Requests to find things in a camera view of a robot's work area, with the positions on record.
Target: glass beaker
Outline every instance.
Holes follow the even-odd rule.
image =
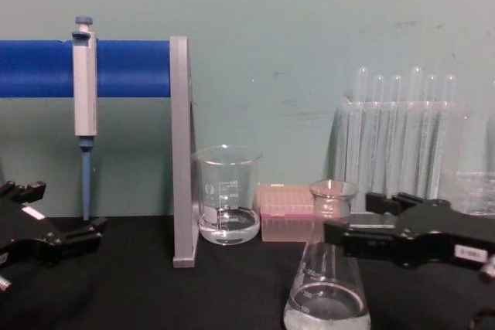
[[[327,180],[311,185],[313,229],[284,310],[287,330],[369,330],[370,316],[357,261],[325,243],[323,223],[349,222],[357,187]]]
[[[261,153],[248,146],[220,145],[193,154],[200,185],[201,235],[212,243],[234,245],[260,229],[253,210]]]

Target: blue pipe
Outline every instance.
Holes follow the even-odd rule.
[[[170,97],[169,42],[98,40],[99,97]],[[0,41],[0,97],[73,96],[72,41]]]

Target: black table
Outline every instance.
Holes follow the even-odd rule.
[[[80,221],[55,223],[68,229]],[[0,300],[0,329],[283,328],[303,244],[256,238],[220,247],[200,238],[196,267],[173,269],[172,238],[171,217],[110,218],[97,254],[3,270],[13,287]],[[361,261],[360,272],[377,330],[465,330],[473,312],[495,305],[495,286],[456,267]]]

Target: green wall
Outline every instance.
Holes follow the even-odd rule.
[[[261,182],[326,175],[333,112],[361,64],[454,73],[471,110],[461,169],[493,170],[493,0],[0,0],[0,39],[70,39],[92,15],[100,39],[190,37],[198,147],[253,145]],[[0,102],[5,179],[49,183],[39,209],[80,214],[69,100]],[[167,100],[100,102],[94,210],[167,213]]]

